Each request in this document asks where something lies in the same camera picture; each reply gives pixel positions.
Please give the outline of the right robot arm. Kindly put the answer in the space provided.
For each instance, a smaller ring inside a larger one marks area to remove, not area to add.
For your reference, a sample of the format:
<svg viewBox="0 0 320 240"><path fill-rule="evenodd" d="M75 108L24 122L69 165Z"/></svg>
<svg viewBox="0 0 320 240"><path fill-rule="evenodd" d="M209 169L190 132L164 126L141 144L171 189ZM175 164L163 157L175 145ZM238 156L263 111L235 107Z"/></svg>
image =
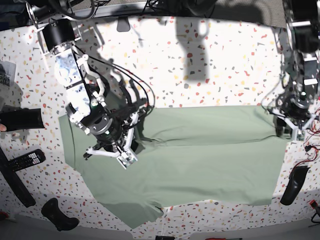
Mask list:
<svg viewBox="0 0 320 240"><path fill-rule="evenodd" d="M132 143L139 106L132 102L120 82L126 105L110 110L106 102L110 90L106 80L90 67L87 54L76 57L76 41L82 36L75 34L72 22L89 19L95 11L92 9L85 17L77 16L72 12L72 3L67 0L27 0L25 5L36 27L42 53L55 57L54 75L66 90L69 122L97 140L93 147L86 149L83 157L111 157L124 167L136 162Z"/></svg>

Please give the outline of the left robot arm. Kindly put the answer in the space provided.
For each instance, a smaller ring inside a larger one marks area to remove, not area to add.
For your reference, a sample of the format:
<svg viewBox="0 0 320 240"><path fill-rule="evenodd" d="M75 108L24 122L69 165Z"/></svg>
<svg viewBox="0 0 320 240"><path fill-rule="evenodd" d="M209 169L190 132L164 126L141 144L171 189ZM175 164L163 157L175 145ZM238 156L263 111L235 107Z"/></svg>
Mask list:
<svg viewBox="0 0 320 240"><path fill-rule="evenodd" d="M304 131L317 118L309 112L309 107L320 93L320 2L284 0L282 3L293 70L272 113L284 126Z"/></svg>

